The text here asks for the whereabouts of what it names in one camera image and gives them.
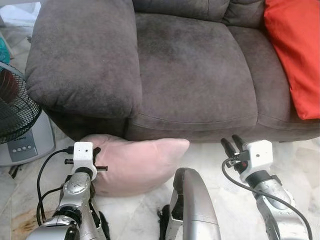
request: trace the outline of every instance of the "sofa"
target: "sofa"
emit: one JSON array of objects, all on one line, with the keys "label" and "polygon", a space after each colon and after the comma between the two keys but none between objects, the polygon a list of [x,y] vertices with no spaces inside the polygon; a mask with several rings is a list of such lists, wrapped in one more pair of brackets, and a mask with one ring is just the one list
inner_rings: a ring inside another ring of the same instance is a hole
[{"label": "sofa", "polygon": [[298,141],[298,118],[264,27],[263,0],[48,0],[27,91],[72,139]]}]

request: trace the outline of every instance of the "wire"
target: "wire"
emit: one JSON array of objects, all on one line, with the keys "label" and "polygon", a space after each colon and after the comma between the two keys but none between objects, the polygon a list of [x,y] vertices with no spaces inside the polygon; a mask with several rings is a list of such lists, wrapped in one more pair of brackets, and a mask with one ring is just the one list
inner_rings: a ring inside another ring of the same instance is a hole
[{"label": "wire", "polygon": [[18,173],[18,170],[20,169],[21,167],[21,164],[20,165],[15,165],[15,166],[12,166],[9,170],[9,174],[11,175],[11,177],[13,179],[15,179],[15,177],[17,176],[17,173]]},{"label": "wire", "polygon": [[47,191],[42,197],[41,199],[39,200],[38,202],[38,205],[36,206],[36,221],[38,223],[38,225],[40,226],[42,223],[41,223],[41,220],[40,220],[40,208],[41,206],[43,207],[43,201],[45,199],[45,197],[51,193],[54,193],[56,191],[59,191],[63,188],[64,186],[62,185],[61,187],[57,187],[55,189],[52,189],[50,191]]},{"label": "wire", "polygon": [[305,224],[305,227],[306,227],[306,229],[307,229],[307,232],[308,232],[308,238],[309,238],[309,240],[313,240],[312,231],[311,231],[311,227],[310,227],[310,225],[309,225],[309,222],[308,222],[308,220],[305,218],[305,216],[304,216],[301,212],[298,211],[298,209],[296,209],[296,208],[293,207],[291,204],[287,203],[286,201],[282,200],[282,199],[279,198],[279,197],[273,196],[273,195],[271,195],[271,194],[269,194],[269,193],[266,193],[266,192],[262,192],[262,191],[255,190],[255,189],[253,189],[253,188],[251,188],[251,187],[249,187],[249,186],[246,186],[246,185],[244,185],[244,184],[242,184],[242,183],[234,180],[232,177],[230,177],[230,176],[228,175],[228,173],[226,172],[226,164],[227,164],[228,161],[230,161],[230,160],[232,160],[232,159],[233,159],[233,158],[228,158],[228,159],[226,159],[226,160],[223,161],[223,163],[222,163],[222,165],[221,165],[221,169],[222,169],[223,175],[224,175],[230,182],[234,183],[235,185],[237,185],[237,186],[239,186],[239,187],[241,187],[241,188],[243,188],[243,189],[246,189],[246,190],[248,190],[248,191],[250,191],[250,192],[253,192],[253,193],[255,193],[255,194],[262,195],[262,196],[265,196],[265,197],[267,197],[267,198],[276,200],[276,201],[278,201],[279,203],[287,206],[287,207],[288,207],[289,209],[291,209],[292,211],[294,211],[294,212],[303,220],[303,222],[304,222],[304,224]]},{"label": "wire", "polygon": [[[58,151],[55,151],[54,153],[52,153],[43,163],[41,169],[40,169],[40,172],[38,174],[38,178],[36,180],[36,190],[37,190],[37,193],[38,193],[38,199],[39,199],[39,203],[41,202],[41,190],[40,190],[40,178],[41,178],[41,175],[42,175],[42,172],[44,171],[44,168],[45,166],[47,165],[47,163],[49,162],[49,160],[56,154],[58,153],[68,153],[69,149],[68,148],[65,148],[65,149],[62,149],[62,150],[58,150]],[[46,220],[46,216],[45,216],[45,210],[44,210],[44,206],[42,204],[42,202],[40,203],[40,210],[41,210],[41,216],[42,216],[42,221],[44,222]]]}]

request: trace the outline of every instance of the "floor stain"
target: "floor stain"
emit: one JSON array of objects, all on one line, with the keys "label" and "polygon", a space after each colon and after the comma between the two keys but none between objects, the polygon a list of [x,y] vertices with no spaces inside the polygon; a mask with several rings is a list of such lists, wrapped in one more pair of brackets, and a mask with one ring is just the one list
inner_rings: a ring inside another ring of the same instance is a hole
[{"label": "floor stain", "polygon": [[[36,210],[32,209],[11,220],[11,240],[25,240],[27,236],[38,227]],[[54,211],[46,211],[46,216],[52,216]]]}]

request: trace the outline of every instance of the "red pillow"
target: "red pillow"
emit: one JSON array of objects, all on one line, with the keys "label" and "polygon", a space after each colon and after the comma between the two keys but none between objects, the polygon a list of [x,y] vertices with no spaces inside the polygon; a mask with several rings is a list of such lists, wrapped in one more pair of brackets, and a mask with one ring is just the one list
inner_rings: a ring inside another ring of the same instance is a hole
[{"label": "red pillow", "polygon": [[298,116],[320,119],[319,0],[265,0],[264,21]]}]

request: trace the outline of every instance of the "sofa backrest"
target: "sofa backrest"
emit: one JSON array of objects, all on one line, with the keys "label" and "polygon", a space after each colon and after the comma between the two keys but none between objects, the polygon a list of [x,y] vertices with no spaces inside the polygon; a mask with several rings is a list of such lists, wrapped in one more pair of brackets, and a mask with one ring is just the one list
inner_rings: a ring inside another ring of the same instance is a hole
[{"label": "sofa backrest", "polygon": [[167,14],[257,28],[265,0],[132,0],[140,13]]},{"label": "sofa backrest", "polygon": [[259,28],[263,25],[265,0],[230,0],[222,22],[226,25]]}]

